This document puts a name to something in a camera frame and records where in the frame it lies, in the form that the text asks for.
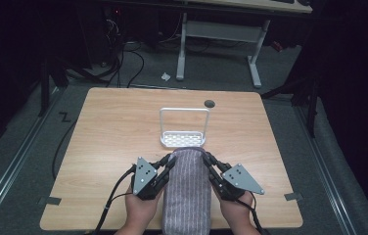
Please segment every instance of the metal frame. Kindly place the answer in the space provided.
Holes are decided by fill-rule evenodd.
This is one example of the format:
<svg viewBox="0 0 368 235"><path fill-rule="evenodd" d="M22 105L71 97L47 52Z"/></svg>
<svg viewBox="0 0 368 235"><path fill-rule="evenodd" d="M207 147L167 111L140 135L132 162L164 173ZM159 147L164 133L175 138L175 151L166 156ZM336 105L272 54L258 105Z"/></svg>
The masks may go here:
<svg viewBox="0 0 368 235"><path fill-rule="evenodd" d="M206 121L203 133L192 130L169 130L163 128L163 113L173 112L206 112ZM191 109L191 108L162 108L160 109L160 127L161 127L161 143L167 148L178 147L202 147L206 142L206 131L209 119L208 109Z"/></svg>

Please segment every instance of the wooden table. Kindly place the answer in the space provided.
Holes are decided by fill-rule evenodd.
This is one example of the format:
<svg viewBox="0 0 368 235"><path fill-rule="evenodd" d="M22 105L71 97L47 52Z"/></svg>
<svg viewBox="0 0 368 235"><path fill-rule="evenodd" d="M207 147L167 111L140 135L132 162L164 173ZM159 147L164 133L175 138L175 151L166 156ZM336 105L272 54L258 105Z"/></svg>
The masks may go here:
<svg viewBox="0 0 368 235"><path fill-rule="evenodd" d="M167 153L160 141L160 108L210 109L204 148L231 165L241 163L266 191L257 195L263 227L299 227L302 218L260 96L252 92L92 88L85 100L40 221L45 230L94 229L118 179L138 157L149 162ZM130 177L116 194L124 193ZM211 228L226 228L218 200L211 196ZM149 229L160 229L162 200ZM125 220L123 198L111 206L103 229L118 229Z"/></svg>

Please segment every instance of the cable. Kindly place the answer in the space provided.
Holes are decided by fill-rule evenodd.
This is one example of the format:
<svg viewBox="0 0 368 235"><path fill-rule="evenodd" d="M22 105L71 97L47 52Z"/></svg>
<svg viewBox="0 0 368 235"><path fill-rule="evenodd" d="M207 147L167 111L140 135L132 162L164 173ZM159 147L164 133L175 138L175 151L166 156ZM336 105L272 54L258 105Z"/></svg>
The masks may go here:
<svg viewBox="0 0 368 235"><path fill-rule="evenodd" d="M123 65L123 53L124 53L124 47L122 48L122 54L121 54L121 58L120 58L120 67L122 67ZM116 82L116 87L120 88L120 67L119 70L117 71L117 82Z"/></svg>
<svg viewBox="0 0 368 235"><path fill-rule="evenodd" d="M141 69L139 69L139 71L134 76L132 76L132 78L129 80L128 84L126 85L126 88L129 88L132 81L135 79L135 77L137 77L139 75L139 73L141 73L142 69L144 68L144 58L141 55L139 55L138 53L134 52L134 51L131 51L130 53L133 53L133 54L139 56L139 58L141 58L142 66L141 66Z"/></svg>
<svg viewBox="0 0 368 235"><path fill-rule="evenodd" d="M119 195L117 195L116 197L112 198L112 202L113 202L115 199L117 199L118 197L126 196L126 195L129 195L129 194L132 194L132 193L119 194Z"/></svg>
<svg viewBox="0 0 368 235"><path fill-rule="evenodd" d="M55 164L56 164L57 155L59 154L59 151L60 151L60 148L62 147L63 141L66 139L66 136L68 136L70 130L74 127L74 125L76 123L77 123L77 119L71 124L71 126L69 127L69 129L66 131L65 135L60 140L59 146L57 147L57 150L55 152L55 156L53 158L53 163L52 163L52 175L53 175L53 179L54 180L56 180L56 177L57 177L56 170L55 170Z"/></svg>
<svg viewBox="0 0 368 235"><path fill-rule="evenodd" d="M115 185L114 189L113 189L113 190L112 190L112 192L111 192L110 197L108 198L107 203L105 204L105 208L104 208L104 210L102 211L101 219L99 220L99 223L98 223L98 225L96 226L95 231L93 232L93 234L94 234L94 235L99 234L99 232L100 232L100 230L101 230L101 227L102 227L102 225L104 224L105 218L106 218L106 216L107 216L107 214L108 214L109 208L111 207L111 203L112 203L112 201L113 201L116 197L118 197L118 196L116 196L116 197L114 198L114 193L115 193L115 191L116 191L117 187L118 187L118 186L119 186L119 184L122 182L122 180L126 178L126 176L128 176L128 175L129 175L130 173L132 173L132 172L135 172L135 169L136 169L136 164L133 164L133 165L132 165L132 167L131 167L129 170L127 170L127 171L126 171L126 173L125 173L123 176L121 176L121 177L120 177L120 179L117 181L117 183L116 183L116 185Z"/></svg>
<svg viewBox="0 0 368 235"><path fill-rule="evenodd" d="M256 198L255 198L254 196L253 196L253 201L254 201L254 206L253 206L253 208L252 208L252 207L251 207L251 206L249 206L248 204L246 204L246 203L244 203L244 202L240 201L239 199L236 199L236 202L237 202L238 204L240 204L240 205L244 206L245 208L249 209L249 211L251 211L252 216L253 216L253 222L254 222L254 224L256 225L256 229L257 229L257 231L258 231L260 234L262 234L262 235L267 234L267 232L266 232L266 231L261 227L260 222L259 222L259 220L258 220L258 218L257 218L257 213L256 213Z"/></svg>

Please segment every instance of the gray striped cloth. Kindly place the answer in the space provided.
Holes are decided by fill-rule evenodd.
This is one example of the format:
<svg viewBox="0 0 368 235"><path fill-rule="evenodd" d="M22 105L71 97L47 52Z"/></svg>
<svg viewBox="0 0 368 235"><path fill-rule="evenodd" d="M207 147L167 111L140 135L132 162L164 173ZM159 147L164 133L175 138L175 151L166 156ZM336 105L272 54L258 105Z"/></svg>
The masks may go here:
<svg viewBox="0 0 368 235"><path fill-rule="evenodd" d="M210 230L211 185L203 148L179 148L163 192L164 235L206 235Z"/></svg>

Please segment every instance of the desk leg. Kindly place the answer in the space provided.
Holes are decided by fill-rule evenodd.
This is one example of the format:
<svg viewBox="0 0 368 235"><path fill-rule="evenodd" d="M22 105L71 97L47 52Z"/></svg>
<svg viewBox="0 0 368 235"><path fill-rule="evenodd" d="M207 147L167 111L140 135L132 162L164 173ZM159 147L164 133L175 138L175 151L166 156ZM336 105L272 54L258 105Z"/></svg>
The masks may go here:
<svg viewBox="0 0 368 235"><path fill-rule="evenodd" d="M261 87L259 73L257 72L256 60L259 55L260 48L263 44L264 37L266 36L267 29L269 28L270 20L264 22L263 27L260 31L259 38L256 42L256 47L254 49L254 54L252 56L248 56L249 68L251 69L251 75L253 80L253 86L255 88Z"/></svg>
<svg viewBox="0 0 368 235"><path fill-rule="evenodd" d="M178 55L178 66L177 66L177 80L184 79L185 69L185 39L187 36L187 13L183 13L183 24L181 29L181 48L180 54Z"/></svg>

